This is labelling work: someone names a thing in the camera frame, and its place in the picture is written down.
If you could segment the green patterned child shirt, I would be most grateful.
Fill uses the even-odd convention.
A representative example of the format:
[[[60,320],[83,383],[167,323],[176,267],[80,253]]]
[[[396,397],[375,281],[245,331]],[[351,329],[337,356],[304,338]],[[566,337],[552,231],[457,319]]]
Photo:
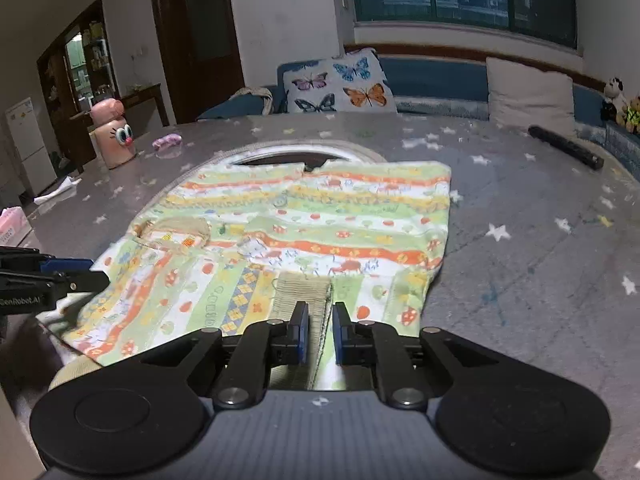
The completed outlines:
[[[239,335],[303,301],[309,365],[298,382],[356,386],[335,362],[332,304],[419,333],[445,255],[450,181],[441,162],[201,166],[99,256],[104,292],[70,295],[41,322],[107,366],[200,328]]]

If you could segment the pink tissue pack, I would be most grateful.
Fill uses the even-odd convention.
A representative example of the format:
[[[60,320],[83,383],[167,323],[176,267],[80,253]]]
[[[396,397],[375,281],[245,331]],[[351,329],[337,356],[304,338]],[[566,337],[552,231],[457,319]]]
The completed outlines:
[[[32,226],[20,206],[4,208],[1,211],[1,246],[17,247],[30,232],[32,232]]]

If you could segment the white paper sheet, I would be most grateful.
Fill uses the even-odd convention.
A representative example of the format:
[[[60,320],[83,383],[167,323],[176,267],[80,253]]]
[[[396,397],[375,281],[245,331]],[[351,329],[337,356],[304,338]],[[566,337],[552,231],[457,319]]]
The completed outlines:
[[[47,203],[49,200],[53,200],[55,197],[62,195],[63,193],[71,190],[72,188],[76,188],[76,186],[81,182],[81,178],[74,177],[66,177],[62,183],[52,192],[48,194],[44,194],[41,196],[37,196],[34,198],[34,203],[36,205],[41,205]]]

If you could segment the white refrigerator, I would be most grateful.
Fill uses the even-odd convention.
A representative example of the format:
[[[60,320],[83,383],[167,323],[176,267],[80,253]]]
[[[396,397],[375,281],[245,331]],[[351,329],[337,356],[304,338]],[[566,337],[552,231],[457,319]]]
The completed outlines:
[[[56,180],[56,173],[43,142],[32,99],[26,98],[8,108],[6,123],[29,187],[38,196]]]

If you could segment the pink cartoon water bottle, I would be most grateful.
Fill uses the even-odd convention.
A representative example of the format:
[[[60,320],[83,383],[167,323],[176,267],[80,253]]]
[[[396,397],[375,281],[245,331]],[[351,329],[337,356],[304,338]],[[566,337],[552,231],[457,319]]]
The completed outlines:
[[[108,169],[114,169],[136,156],[134,135],[126,118],[122,102],[109,98],[97,102],[90,110],[93,137]]]

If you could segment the pink hair scrunchie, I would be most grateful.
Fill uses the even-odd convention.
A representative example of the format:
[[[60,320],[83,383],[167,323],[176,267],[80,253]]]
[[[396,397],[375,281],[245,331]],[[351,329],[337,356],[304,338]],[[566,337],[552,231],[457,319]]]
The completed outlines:
[[[168,133],[160,138],[156,139],[152,143],[152,147],[155,151],[161,152],[168,150],[168,148],[175,148],[182,143],[182,136],[179,133]]]

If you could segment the round built-in induction cooker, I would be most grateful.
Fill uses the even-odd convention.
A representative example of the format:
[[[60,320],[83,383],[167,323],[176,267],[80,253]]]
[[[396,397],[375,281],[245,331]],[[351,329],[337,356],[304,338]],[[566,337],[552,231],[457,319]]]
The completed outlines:
[[[382,164],[386,159],[375,151],[347,141],[273,141],[259,142],[221,152],[212,158],[214,164],[264,166],[304,164],[314,169],[328,160],[346,160],[358,164]]]

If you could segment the dark wooden cabinet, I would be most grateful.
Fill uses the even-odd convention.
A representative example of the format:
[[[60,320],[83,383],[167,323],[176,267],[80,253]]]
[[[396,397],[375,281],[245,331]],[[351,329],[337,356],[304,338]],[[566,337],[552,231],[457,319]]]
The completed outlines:
[[[44,102],[61,155],[78,170],[96,158],[90,110],[119,97],[102,0],[91,3],[37,61]]]

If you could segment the black remote control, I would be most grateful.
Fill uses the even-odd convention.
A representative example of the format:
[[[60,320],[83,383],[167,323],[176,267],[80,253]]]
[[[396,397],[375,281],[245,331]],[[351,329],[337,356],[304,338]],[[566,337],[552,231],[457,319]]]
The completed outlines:
[[[539,126],[530,126],[528,128],[528,134],[535,139],[551,145],[552,148],[556,148],[570,155],[570,157],[573,157],[592,170],[601,170],[604,166],[604,159],[602,157],[588,150],[588,148],[584,148],[582,145],[567,139],[565,136],[561,136],[560,134]]]

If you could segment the butterfly print pillow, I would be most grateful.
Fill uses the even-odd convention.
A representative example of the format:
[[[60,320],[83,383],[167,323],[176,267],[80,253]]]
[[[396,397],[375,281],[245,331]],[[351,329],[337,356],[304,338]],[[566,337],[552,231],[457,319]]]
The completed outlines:
[[[371,48],[287,70],[282,82],[288,113],[397,113],[378,54]]]

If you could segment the blue sofa bench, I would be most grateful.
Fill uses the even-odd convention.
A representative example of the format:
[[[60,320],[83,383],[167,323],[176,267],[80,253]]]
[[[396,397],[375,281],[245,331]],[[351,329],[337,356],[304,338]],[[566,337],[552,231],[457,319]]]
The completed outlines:
[[[398,110],[409,114],[488,118],[486,65],[452,58],[381,56]],[[639,137],[605,122],[603,82],[572,76],[574,113],[579,135],[609,151],[634,176],[639,175]]]

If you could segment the beige cushion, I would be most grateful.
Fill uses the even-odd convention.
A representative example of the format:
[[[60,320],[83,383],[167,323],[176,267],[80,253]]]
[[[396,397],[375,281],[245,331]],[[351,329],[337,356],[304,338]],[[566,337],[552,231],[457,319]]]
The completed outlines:
[[[557,72],[500,58],[486,60],[489,120],[495,125],[527,130],[544,128],[574,136],[573,81]]]

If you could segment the dark wooden door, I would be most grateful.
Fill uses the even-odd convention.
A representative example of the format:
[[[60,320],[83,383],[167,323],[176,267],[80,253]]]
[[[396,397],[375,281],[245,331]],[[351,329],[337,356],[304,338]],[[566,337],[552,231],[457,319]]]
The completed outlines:
[[[231,0],[152,0],[176,121],[194,122],[244,86]]]

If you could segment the bear plush toy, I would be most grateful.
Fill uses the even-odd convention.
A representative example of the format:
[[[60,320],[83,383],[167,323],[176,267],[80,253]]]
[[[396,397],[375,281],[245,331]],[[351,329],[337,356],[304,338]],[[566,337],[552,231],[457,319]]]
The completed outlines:
[[[617,125],[627,132],[638,134],[640,129],[640,98],[635,96],[616,116]]]

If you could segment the panda plush toy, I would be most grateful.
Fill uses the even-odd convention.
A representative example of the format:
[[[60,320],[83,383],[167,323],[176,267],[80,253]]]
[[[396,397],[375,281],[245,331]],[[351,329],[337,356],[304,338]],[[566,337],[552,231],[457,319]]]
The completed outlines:
[[[618,77],[612,77],[604,86],[603,101],[600,108],[602,122],[616,122],[618,114],[627,105],[624,96],[624,84]]]

